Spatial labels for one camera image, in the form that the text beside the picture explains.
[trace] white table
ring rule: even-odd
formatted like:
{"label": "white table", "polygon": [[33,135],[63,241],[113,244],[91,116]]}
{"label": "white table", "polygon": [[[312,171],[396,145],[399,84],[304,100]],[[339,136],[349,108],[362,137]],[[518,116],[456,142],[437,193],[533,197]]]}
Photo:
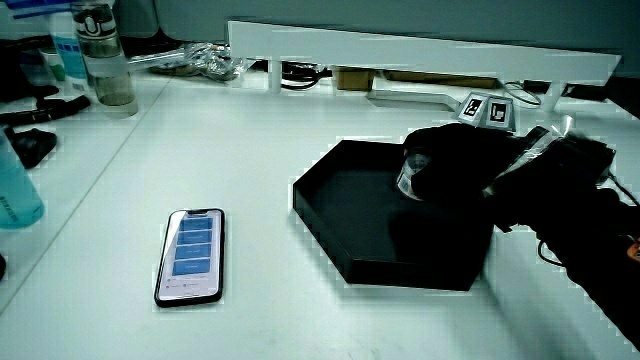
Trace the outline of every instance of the white table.
{"label": "white table", "polygon": [[[482,276],[469,293],[346,284],[291,209],[341,138],[401,142],[449,117],[172,79],[0,317],[3,357],[531,358]],[[227,214],[222,300],[160,309],[168,215],[204,207]]]}
{"label": "white table", "polygon": [[[168,78],[135,74],[134,88],[140,110],[125,120],[109,118],[94,103],[82,112],[37,127],[57,135],[58,143],[47,158],[28,171],[45,204],[45,215],[36,224],[18,230],[0,229],[0,254],[7,260],[5,278],[0,281],[0,313],[49,248],[64,224],[118,152],[131,131],[144,117],[168,82]],[[61,92],[50,98],[70,100]],[[35,99],[25,98],[0,104],[0,112],[35,109]]]}

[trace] smartphone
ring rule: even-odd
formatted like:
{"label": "smartphone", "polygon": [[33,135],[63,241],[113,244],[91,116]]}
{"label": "smartphone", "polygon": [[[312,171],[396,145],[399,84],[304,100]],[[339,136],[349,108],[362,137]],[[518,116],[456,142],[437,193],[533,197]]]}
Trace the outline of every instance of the smartphone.
{"label": "smartphone", "polygon": [[178,210],[169,216],[154,299],[160,307],[220,300],[224,212]]}

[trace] black hexagonal tray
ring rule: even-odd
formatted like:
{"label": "black hexagonal tray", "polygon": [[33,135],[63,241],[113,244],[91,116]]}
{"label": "black hexagonal tray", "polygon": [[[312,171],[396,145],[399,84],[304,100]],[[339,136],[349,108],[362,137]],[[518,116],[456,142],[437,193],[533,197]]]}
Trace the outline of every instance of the black hexagonal tray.
{"label": "black hexagonal tray", "polygon": [[293,207],[348,283],[469,290],[493,225],[407,198],[403,162],[402,145],[343,140],[293,184]]}

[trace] cable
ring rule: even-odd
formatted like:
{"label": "cable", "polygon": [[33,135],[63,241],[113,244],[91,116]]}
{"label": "cable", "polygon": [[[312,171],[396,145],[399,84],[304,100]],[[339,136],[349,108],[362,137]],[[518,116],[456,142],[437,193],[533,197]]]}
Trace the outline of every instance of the cable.
{"label": "cable", "polygon": [[[509,90],[509,88],[507,87],[507,85],[513,85],[513,86],[518,87],[518,90],[524,91],[525,93],[529,94],[529,96],[531,96],[531,97],[533,97],[534,99],[536,99],[536,101],[537,101],[537,102],[533,102],[533,101],[531,101],[531,100],[527,100],[527,99],[521,98],[520,96],[518,96],[518,95],[516,95],[516,94],[512,93],[512,92],[511,92],[511,90]],[[542,104],[542,100],[540,100],[540,98],[538,97],[538,95],[536,95],[536,94],[532,93],[532,92],[531,92],[531,91],[529,91],[529,90],[525,90],[524,86],[523,86],[522,84],[520,84],[519,82],[516,82],[516,81],[510,81],[510,82],[506,82],[506,83],[504,83],[504,90],[505,90],[509,95],[513,96],[514,98],[516,98],[516,99],[518,99],[518,100],[520,100],[520,101],[522,101],[522,102],[524,102],[524,103],[527,103],[527,104],[530,104],[530,105],[535,105],[535,106],[540,106],[540,105]]]}
{"label": "cable", "polygon": [[613,180],[614,184],[616,184],[618,189],[620,189],[620,191],[622,191],[634,204],[636,204],[636,206],[640,206],[640,203],[638,203],[638,200],[636,200],[636,198],[634,198],[633,195],[631,195],[631,192],[625,189],[622,185],[620,185],[615,175],[613,175],[612,173],[609,173],[609,178]]}
{"label": "cable", "polygon": [[283,89],[287,89],[287,90],[307,90],[307,89],[311,89],[312,87],[314,87],[318,81],[320,81],[320,79],[318,80],[313,80],[312,82],[308,83],[308,84],[304,84],[304,85],[289,85],[289,84],[282,84],[282,88]]}
{"label": "cable", "polygon": [[304,85],[282,84],[283,89],[288,90],[307,90],[315,86],[320,79],[331,77],[333,74],[326,67],[321,71],[313,68],[313,65],[283,62],[282,63],[282,80],[291,82],[306,82]]}
{"label": "cable", "polygon": [[553,261],[551,259],[549,259],[548,257],[542,255],[542,245],[544,245],[544,241],[540,240],[540,243],[538,244],[538,256],[540,256],[540,258],[546,262],[548,262],[551,265],[555,265],[555,266],[559,266],[559,267],[565,267],[564,265],[562,265],[562,263],[559,263],[557,261]]}

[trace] phone case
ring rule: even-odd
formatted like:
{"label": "phone case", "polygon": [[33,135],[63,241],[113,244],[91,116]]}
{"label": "phone case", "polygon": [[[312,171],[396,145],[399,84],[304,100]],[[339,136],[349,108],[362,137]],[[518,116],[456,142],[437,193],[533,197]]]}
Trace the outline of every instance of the phone case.
{"label": "phone case", "polygon": [[[186,210],[187,213],[192,213],[192,212],[202,212],[202,211],[211,211],[211,210],[215,210],[215,211],[219,211],[220,212],[220,266],[218,268],[218,292],[216,292],[213,295],[209,295],[209,296],[198,296],[195,298],[184,298],[184,299],[176,299],[176,300],[160,300],[158,298],[158,292],[160,290],[160,280],[162,278],[162,271],[164,269],[165,263],[164,263],[164,253],[161,255],[160,257],[160,266],[158,268],[158,278],[156,279],[156,288],[155,288],[155,292],[154,292],[154,296],[153,299],[156,302],[156,305],[158,305],[159,307],[162,308],[169,308],[169,307],[176,307],[176,306],[184,306],[184,305],[194,305],[194,304],[206,304],[206,303],[211,303],[211,302],[216,302],[218,300],[220,300],[220,298],[222,297],[222,289],[223,289],[223,270],[224,270],[224,243],[225,243],[225,214],[224,211],[222,211],[222,209],[218,209],[218,208],[211,208],[211,209],[191,209],[191,210]],[[177,211],[184,211],[184,210],[176,210],[174,212],[171,213],[171,215],[173,215],[175,212]],[[167,237],[168,237],[168,232],[169,232],[169,225],[171,222],[171,215],[169,215],[169,220],[167,221],[167,230],[165,232],[164,235],[164,242],[162,245],[162,248],[164,249],[164,247],[166,246],[167,243]]]}

